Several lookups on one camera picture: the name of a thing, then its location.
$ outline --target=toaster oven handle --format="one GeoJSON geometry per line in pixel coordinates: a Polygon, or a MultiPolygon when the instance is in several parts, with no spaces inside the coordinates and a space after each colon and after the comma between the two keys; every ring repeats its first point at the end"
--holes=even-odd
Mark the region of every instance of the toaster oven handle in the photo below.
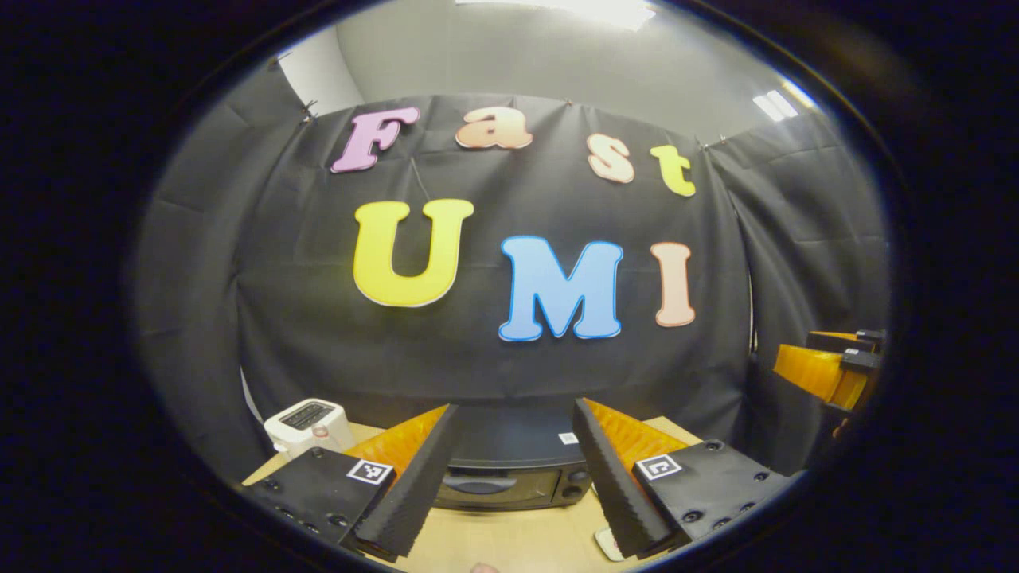
{"type": "Polygon", "coordinates": [[[517,478],[447,475],[442,478],[442,483],[449,489],[461,493],[491,496],[517,485],[517,478]]]}

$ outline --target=foam letter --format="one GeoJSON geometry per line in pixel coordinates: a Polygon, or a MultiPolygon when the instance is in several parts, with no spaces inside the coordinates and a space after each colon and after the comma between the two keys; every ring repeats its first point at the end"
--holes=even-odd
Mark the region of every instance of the foam letter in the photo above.
{"type": "Polygon", "coordinates": [[[343,155],[330,169],[333,173],[368,169],[379,160],[372,155],[372,144],[378,143],[379,150],[389,149],[399,135],[399,122],[414,123],[421,117],[416,107],[390,109],[375,113],[362,113],[354,118],[354,133],[346,140],[343,155]]]}
{"type": "Polygon", "coordinates": [[[673,193],[690,197],[697,191],[694,189],[694,184],[683,178],[683,168],[690,168],[690,160],[680,155],[675,147],[671,145],[652,147],[651,155],[658,158],[661,178],[673,193]]]}
{"type": "Polygon", "coordinates": [[[651,246],[651,254],[661,267],[661,310],[654,321],[666,328],[690,324],[694,321],[687,287],[690,248],[681,243],[655,243],[651,246]]]}
{"type": "Polygon", "coordinates": [[[354,213],[361,223],[354,250],[354,281],[369,300],[387,307],[421,307],[449,292],[457,279],[460,228],[474,213],[474,205],[462,199],[436,199],[425,203],[423,211],[432,219],[432,243],[428,267],[417,276],[400,276],[392,270],[396,223],[411,212],[407,203],[378,201],[354,213]]]}
{"type": "Polygon", "coordinates": [[[525,119],[523,112],[511,107],[476,109],[464,116],[467,125],[457,132],[457,143],[467,148],[527,147],[534,136],[527,133],[525,119]]]}
{"type": "Polygon", "coordinates": [[[588,243],[569,279],[540,237],[511,237],[502,242],[502,252],[513,261],[509,321],[499,326],[503,341],[541,337],[541,325],[534,320],[535,301],[555,337],[566,333],[581,302],[584,311],[574,326],[578,337],[608,338],[623,329],[615,319],[615,267],[623,259],[619,245],[588,243]]]}
{"type": "Polygon", "coordinates": [[[634,180],[634,166],[627,160],[630,150],[623,142],[604,134],[594,134],[587,139],[587,148],[591,150],[587,162],[596,175],[621,184],[634,180]]]}

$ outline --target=wooden table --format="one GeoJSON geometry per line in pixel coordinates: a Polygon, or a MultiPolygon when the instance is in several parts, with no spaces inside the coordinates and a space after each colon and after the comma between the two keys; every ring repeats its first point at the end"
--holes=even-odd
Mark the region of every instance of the wooden table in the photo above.
{"type": "MultiPolygon", "coordinates": [[[[664,417],[644,423],[686,444],[701,441],[664,417]]],[[[383,431],[355,423],[351,424],[351,429],[359,442],[383,431]]],[[[277,454],[244,484],[261,481],[286,462],[282,454],[277,454]]],[[[410,556],[386,565],[410,573],[468,573],[478,562],[495,567],[499,573],[597,573],[624,571],[636,566],[636,557],[612,562],[602,553],[594,534],[607,526],[601,504],[593,491],[580,502],[562,508],[508,512],[432,508],[410,556]]],[[[643,560],[641,564],[657,557],[660,556],[643,560]]]]}

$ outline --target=ceiling light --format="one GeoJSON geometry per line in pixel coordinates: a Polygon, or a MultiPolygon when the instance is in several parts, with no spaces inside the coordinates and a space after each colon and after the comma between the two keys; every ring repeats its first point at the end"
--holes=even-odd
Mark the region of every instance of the ceiling light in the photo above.
{"type": "Polygon", "coordinates": [[[774,106],[779,108],[779,111],[781,111],[786,117],[796,117],[800,114],[796,111],[796,108],[794,108],[792,104],[786,101],[786,98],[782,97],[782,94],[774,90],[767,93],[767,99],[771,100],[771,103],[773,103],[774,106]]]}
{"type": "Polygon", "coordinates": [[[803,93],[803,90],[799,89],[796,84],[793,84],[789,80],[782,83],[782,87],[786,89],[794,98],[799,100],[803,104],[803,107],[808,109],[814,107],[814,100],[810,99],[810,96],[803,93]]]}
{"type": "Polygon", "coordinates": [[[771,100],[765,98],[764,96],[757,96],[754,98],[754,103],[757,104],[757,107],[761,108],[764,113],[767,113],[767,116],[770,117],[772,121],[782,121],[786,118],[786,116],[779,111],[779,108],[771,103],[771,100]]]}
{"type": "Polygon", "coordinates": [[[457,4],[517,4],[558,8],[636,32],[654,16],[642,0],[455,0],[457,4]]]}

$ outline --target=blue letter m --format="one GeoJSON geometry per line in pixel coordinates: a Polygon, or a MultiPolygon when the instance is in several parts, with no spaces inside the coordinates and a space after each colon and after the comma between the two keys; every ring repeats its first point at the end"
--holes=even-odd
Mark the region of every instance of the blue letter m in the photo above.
{"type": "Polygon", "coordinates": [[[607,338],[623,329],[615,319],[615,267],[623,260],[619,245],[588,243],[570,278],[551,246],[540,237],[511,237],[502,242],[502,252],[513,261],[509,321],[499,326],[503,341],[541,337],[541,325],[534,320],[535,301],[555,337],[566,333],[582,301],[584,311],[574,326],[578,337],[607,338]]]}

